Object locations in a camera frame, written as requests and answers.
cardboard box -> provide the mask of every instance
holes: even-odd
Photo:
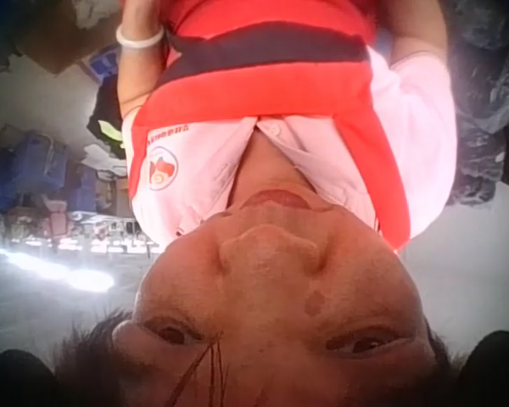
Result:
[[[21,53],[52,74],[59,74],[79,59],[115,43],[120,13],[100,20],[91,29],[77,27],[71,0],[46,7],[33,24],[14,39]]]

neck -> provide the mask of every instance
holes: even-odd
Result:
[[[261,132],[255,130],[239,165],[228,205],[243,202],[267,189],[314,188],[292,162]]]

mouth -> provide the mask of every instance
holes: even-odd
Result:
[[[288,208],[310,209],[310,205],[300,195],[282,189],[260,191],[249,198],[241,208],[258,206],[266,202],[274,202]]]

nose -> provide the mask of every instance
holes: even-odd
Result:
[[[219,256],[229,273],[256,279],[313,275],[321,263],[320,250],[314,242],[269,224],[254,226],[226,240]]]
[[[257,225],[225,241],[219,256],[229,304],[255,312],[260,324],[297,306],[321,265],[314,242],[274,225]]]

wrist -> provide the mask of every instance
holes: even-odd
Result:
[[[126,4],[121,29],[125,38],[142,41],[159,33],[162,24],[160,23],[159,7],[156,3],[137,4],[130,1]]]

